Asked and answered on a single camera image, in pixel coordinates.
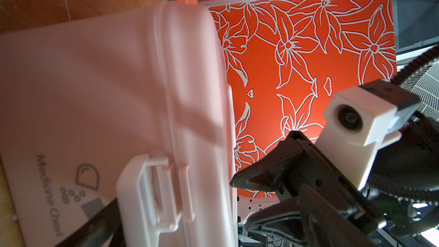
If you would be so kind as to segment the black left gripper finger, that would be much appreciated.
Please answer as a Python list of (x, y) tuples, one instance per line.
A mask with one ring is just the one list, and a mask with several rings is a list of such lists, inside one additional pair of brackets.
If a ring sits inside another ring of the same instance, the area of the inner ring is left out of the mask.
[(57, 247), (102, 247), (108, 239), (110, 239), (110, 247), (125, 246), (117, 199), (111, 201), (86, 224), (58, 243)]

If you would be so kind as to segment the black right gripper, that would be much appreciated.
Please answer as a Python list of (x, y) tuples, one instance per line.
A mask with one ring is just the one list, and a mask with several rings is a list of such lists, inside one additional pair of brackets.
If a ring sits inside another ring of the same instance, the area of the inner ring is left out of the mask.
[(275, 192), (280, 203), (251, 215), (244, 231), (299, 247), (373, 247), (385, 224), (377, 209), (300, 131), (263, 159), (237, 172), (230, 185)]

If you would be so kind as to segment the pink medicine chest box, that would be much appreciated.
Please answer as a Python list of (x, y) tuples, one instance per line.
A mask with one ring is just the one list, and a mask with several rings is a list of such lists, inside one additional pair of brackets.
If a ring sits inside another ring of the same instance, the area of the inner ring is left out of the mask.
[(1, 35), (1, 159), (25, 245), (54, 247), (117, 199), (128, 247), (235, 247), (230, 95), (201, 5)]

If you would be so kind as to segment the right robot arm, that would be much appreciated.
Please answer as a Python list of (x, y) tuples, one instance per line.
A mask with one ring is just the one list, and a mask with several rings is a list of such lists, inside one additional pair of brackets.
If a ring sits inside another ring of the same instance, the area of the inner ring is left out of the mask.
[(336, 93), (315, 142), (291, 130), (235, 174), (232, 187), (279, 200), (251, 201), (238, 216), (239, 234), (264, 245), (273, 237), (295, 247), (371, 247), (369, 236), (382, 228), (396, 238), (438, 228), (439, 123), (403, 88), (438, 59), (434, 46), (390, 81)]

